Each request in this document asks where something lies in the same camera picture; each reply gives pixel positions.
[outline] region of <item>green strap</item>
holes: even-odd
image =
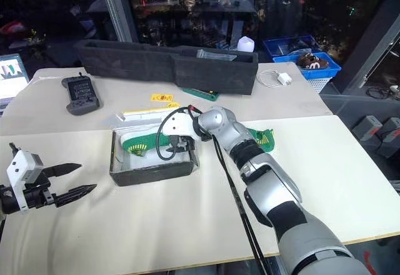
[[[249,129],[251,135],[255,138],[257,144],[260,145],[261,149],[265,152],[271,152],[275,146],[274,131],[267,129],[264,131],[257,131]],[[169,137],[160,134],[160,147],[169,145]],[[156,134],[148,134],[145,136],[138,136],[128,139],[123,142],[122,148],[137,156],[144,156],[147,150],[156,147]]]

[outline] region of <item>glass window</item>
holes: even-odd
[[[130,0],[141,43],[234,48],[241,36],[289,38],[282,54],[319,47],[344,63],[381,0]]]
[[[89,38],[116,39],[104,0],[0,0],[0,54],[18,53],[30,78],[79,65],[73,45]]]
[[[400,85],[400,34],[372,69],[366,85],[386,89],[389,86]]]

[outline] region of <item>green object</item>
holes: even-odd
[[[185,93],[192,94],[193,96],[215,101],[219,93],[214,91],[200,91],[199,89],[182,89]]]
[[[275,147],[275,139],[274,139],[274,130],[267,129],[264,131],[257,131],[251,128],[248,128],[249,132],[256,140],[257,144],[261,147],[265,152],[271,152]]]
[[[137,156],[144,156],[145,151],[156,147],[156,133],[132,137],[123,142],[122,148]],[[169,145],[169,136],[160,134],[160,146]]]
[[[251,135],[255,138],[257,144],[265,152],[271,152],[275,146],[274,131],[273,129],[267,129],[264,131],[257,131],[249,129]],[[169,145],[169,137],[160,134],[160,147]],[[156,134],[148,134],[145,136],[133,137],[123,142],[122,148],[137,156],[144,156],[145,151],[156,147]]]

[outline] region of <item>shoe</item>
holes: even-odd
[[[296,64],[306,69],[325,69],[329,66],[327,60],[318,58],[312,53],[300,55]]]

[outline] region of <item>table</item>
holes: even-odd
[[[394,213],[400,197],[337,116],[245,125],[274,129],[272,155],[298,185],[304,207],[341,241],[400,234],[400,214]],[[108,174],[108,130],[0,137],[0,182],[11,161],[10,141],[39,154],[46,165],[83,164],[52,178],[52,192],[92,183],[97,188],[59,209],[8,216],[0,244],[2,274],[131,274],[252,256],[211,142],[197,145],[201,167],[190,176],[117,187]],[[238,170],[228,157],[226,162],[243,196]],[[273,230],[244,206],[263,253],[277,254]]]
[[[166,105],[150,101],[152,94],[173,94],[174,101],[182,106],[193,104],[202,110],[215,104],[224,106],[240,121],[332,114],[293,62],[259,64],[259,72],[266,69],[287,72],[292,84],[271,89],[256,81],[251,96],[223,94],[216,102],[187,94],[171,83],[94,77],[102,107],[83,116],[67,112],[68,92],[61,86],[61,79],[77,76],[78,72],[86,75],[84,69],[41,69],[0,118],[0,136],[109,129],[118,112]]]

